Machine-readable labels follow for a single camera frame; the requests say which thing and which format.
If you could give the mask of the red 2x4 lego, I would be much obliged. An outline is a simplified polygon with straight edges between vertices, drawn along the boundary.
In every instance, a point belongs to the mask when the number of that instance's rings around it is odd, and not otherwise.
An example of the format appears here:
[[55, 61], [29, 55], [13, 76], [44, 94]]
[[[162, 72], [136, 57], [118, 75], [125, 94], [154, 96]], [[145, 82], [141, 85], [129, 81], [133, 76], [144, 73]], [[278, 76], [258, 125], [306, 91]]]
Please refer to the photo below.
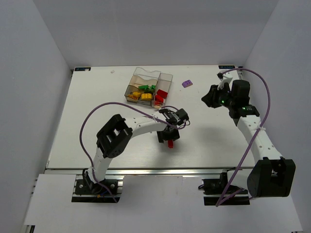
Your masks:
[[173, 148], [173, 140], [168, 140], [168, 148]]

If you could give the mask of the purple sloped lego brick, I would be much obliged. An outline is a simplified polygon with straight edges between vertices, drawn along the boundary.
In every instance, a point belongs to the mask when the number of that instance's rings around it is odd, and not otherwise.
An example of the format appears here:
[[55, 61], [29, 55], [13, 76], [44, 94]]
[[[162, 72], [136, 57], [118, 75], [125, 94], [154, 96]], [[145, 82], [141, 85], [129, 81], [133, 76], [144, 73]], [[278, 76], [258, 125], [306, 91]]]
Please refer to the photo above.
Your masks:
[[189, 87], [189, 86], [191, 86], [191, 85], [193, 85], [193, 83], [192, 83], [191, 80], [186, 80], [186, 81], [182, 82], [182, 86], [183, 86], [184, 88], [187, 88], [187, 87]]

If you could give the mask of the red 2x2 lego brick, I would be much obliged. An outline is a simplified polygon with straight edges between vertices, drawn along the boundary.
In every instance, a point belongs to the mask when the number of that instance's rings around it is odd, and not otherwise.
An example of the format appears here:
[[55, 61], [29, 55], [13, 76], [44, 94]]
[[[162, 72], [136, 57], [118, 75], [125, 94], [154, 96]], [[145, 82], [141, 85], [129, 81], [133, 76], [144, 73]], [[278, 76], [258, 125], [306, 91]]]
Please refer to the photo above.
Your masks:
[[160, 95], [155, 95], [155, 101], [163, 103], [164, 99]]

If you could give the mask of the red curved lego brick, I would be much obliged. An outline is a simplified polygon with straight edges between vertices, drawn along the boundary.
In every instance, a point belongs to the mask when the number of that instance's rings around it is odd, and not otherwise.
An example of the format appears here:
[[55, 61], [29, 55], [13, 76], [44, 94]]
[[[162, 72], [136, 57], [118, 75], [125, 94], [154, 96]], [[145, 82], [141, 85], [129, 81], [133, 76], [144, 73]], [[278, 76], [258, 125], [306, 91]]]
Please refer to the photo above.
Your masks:
[[160, 95], [162, 98], [166, 99], [168, 93], [167, 93], [166, 91], [163, 91], [163, 90], [159, 89], [159, 90], [157, 91], [157, 95]]

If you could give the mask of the yellow rounded lego brick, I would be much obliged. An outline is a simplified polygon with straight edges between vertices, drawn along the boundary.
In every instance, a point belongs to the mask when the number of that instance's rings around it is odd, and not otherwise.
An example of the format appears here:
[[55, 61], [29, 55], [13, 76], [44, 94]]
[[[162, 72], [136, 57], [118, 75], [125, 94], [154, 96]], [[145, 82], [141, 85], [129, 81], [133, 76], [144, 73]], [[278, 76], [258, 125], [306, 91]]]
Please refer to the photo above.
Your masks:
[[143, 93], [143, 94], [141, 94], [140, 99], [142, 101], [151, 101], [152, 100], [152, 94], [150, 94], [150, 93]]

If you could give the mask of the yellow upside-down lego brick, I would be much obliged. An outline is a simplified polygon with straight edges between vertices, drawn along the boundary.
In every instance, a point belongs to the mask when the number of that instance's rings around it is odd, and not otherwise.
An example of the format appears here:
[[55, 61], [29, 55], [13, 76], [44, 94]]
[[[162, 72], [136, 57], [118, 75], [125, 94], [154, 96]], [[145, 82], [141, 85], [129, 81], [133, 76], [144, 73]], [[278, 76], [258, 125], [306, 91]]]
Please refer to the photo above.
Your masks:
[[133, 96], [133, 95], [128, 95], [128, 97], [129, 97], [130, 99], [132, 99], [132, 100], [138, 100], [138, 97], [135, 97], [135, 96]]

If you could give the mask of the yellow 2x4 lego brick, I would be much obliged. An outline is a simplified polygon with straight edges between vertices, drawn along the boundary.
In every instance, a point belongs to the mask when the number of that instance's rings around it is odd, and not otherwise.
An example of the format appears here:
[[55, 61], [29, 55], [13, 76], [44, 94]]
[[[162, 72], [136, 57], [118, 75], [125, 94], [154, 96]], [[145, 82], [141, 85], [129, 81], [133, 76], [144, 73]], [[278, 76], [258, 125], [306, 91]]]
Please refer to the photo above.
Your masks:
[[140, 92], [133, 92], [132, 93], [134, 97], [139, 98], [141, 96]]

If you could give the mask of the green 2x2 lego brick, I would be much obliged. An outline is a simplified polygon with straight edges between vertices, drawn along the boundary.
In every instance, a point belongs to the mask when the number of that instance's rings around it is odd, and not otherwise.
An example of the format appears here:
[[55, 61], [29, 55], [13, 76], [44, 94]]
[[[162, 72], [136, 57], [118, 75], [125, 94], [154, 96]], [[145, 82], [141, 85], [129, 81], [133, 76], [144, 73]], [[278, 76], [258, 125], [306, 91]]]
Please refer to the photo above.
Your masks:
[[138, 89], [146, 90], [146, 89], [149, 89], [149, 86], [148, 85], [142, 85], [142, 86], [139, 86]]

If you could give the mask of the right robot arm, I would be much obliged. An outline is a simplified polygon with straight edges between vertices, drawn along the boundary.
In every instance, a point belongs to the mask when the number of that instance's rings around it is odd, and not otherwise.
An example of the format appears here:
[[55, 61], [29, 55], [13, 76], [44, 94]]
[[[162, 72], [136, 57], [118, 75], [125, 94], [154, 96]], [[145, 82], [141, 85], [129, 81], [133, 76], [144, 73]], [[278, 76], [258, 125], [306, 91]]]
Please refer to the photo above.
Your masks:
[[235, 80], [232, 85], [212, 85], [202, 101], [211, 108], [225, 107], [235, 125], [243, 134], [248, 147], [245, 154], [252, 153], [255, 166], [251, 171], [241, 169], [227, 171], [227, 184], [247, 190], [254, 198], [287, 197], [294, 180], [295, 163], [285, 159], [275, 148], [264, 128], [259, 112], [249, 103], [250, 83]]

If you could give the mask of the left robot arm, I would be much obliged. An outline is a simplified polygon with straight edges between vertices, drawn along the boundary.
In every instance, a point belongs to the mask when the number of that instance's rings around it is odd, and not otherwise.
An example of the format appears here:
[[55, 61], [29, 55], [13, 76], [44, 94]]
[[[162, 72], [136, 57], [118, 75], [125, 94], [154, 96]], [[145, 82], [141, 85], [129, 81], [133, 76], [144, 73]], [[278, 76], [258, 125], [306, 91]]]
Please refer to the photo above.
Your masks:
[[180, 138], [179, 129], [185, 127], [189, 116], [184, 109], [176, 112], [169, 109], [160, 109], [151, 116], [123, 118], [116, 114], [98, 131], [97, 149], [91, 167], [87, 170], [86, 180], [90, 185], [103, 182], [106, 171], [113, 158], [121, 155], [130, 139], [156, 132], [158, 142], [168, 142]]

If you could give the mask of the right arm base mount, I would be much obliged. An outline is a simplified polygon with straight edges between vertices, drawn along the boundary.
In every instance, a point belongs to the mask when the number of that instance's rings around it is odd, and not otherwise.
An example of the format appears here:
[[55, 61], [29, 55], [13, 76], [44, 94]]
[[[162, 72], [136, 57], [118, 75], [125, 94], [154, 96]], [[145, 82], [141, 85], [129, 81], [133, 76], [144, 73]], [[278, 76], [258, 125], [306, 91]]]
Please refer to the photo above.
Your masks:
[[[227, 174], [222, 172], [219, 178], [202, 179], [202, 184], [198, 186], [198, 190], [204, 193], [204, 206], [215, 206], [223, 189], [228, 182]], [[238, 205], [249, 205], [250, 200], [248, 191], [244, 190], [230, 199], [224, 201], [221, 205], [223, 206], [238, 206]]]

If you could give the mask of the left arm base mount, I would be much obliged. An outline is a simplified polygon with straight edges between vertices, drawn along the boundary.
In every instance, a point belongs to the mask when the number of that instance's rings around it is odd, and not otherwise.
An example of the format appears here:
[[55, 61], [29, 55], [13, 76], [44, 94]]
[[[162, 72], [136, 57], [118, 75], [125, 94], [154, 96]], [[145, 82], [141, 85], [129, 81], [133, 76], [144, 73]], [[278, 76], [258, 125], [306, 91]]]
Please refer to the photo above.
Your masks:
[[73, 188], [71, 202], [79, 203], [118, 203], [121, 198], [123, 180], [105, 179], [101, 182], [109, 191], [88, 177], [87, 168], [77, 176]]

